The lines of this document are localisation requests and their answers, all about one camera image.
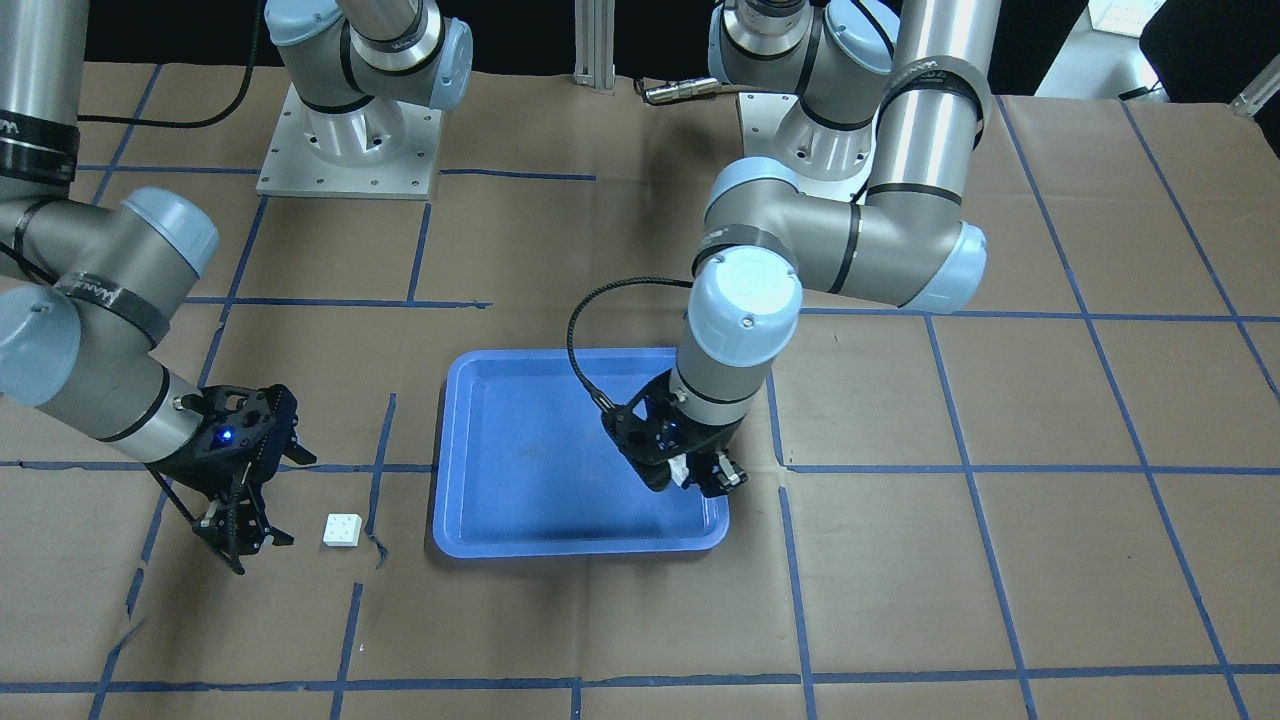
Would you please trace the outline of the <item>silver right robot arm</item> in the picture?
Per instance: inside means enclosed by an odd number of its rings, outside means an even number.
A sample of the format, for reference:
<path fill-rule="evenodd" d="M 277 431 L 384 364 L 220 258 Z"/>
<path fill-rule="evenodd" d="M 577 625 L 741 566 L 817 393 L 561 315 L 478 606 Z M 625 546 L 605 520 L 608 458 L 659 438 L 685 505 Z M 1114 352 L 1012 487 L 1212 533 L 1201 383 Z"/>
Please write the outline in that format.
<path fill-rule="evenodd" d="M 119 208 L 73 201 L 90 5 L 5 1 L 3 20 L 3 393 L 204 495 L 192 532 L 234 571 L 292 544 L 262 486 L 315 456 L 284 386 L 197 387 L 154 357 L 219 243 L 210 218 L 155 187 Z"/>

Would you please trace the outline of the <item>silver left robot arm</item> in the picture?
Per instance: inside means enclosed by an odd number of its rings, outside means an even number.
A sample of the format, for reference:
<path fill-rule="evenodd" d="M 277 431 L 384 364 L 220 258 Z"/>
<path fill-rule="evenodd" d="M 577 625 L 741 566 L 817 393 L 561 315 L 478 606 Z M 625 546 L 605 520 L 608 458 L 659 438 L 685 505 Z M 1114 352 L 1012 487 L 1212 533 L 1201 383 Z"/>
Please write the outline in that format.
<path fill-rule="evenodd" d="M 849 135 L 861 192 L 814 195 L 815 141 L 741 158 L 717 177 L 689 281 L 685 331 L 669 365 L 627 402 L 582 372 L 575 332 L 566 361 L 596 406 L 622 468 L 655 495 L 716 502 L 748 482 L 730 443 L 773 361 L 797 329 L 805 291 L 946 314 L 963 307 L 986 270 L 983 232 L 961 219 L 972 151 L 986 127 L 986 73 L 997 1 L 722 1 L 713 12 L 714 77 L 788 91 L 820 135 Z"/>

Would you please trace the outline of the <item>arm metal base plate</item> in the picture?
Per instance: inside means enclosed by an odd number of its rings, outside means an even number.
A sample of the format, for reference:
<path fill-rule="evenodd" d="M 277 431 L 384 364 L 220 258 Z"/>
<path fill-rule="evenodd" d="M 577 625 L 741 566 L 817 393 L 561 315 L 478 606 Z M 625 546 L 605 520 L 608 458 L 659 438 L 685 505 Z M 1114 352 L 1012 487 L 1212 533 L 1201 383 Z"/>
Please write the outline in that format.
<path fill-rule="evenodd" d="M 375 97 L 325 114 L 288 90 L 256 191 L 271 197 L 426 201 L 436 177 L 444 115 Z"/>
<path fill-rule="evenodd" d="M 742 149 L 748 156 L 768 156 L 818 179 L 849 178 L 874 154 L 870 126 L 836 129 L 810 118 L 794 95 L 746 91 L 739 94 Z"/>

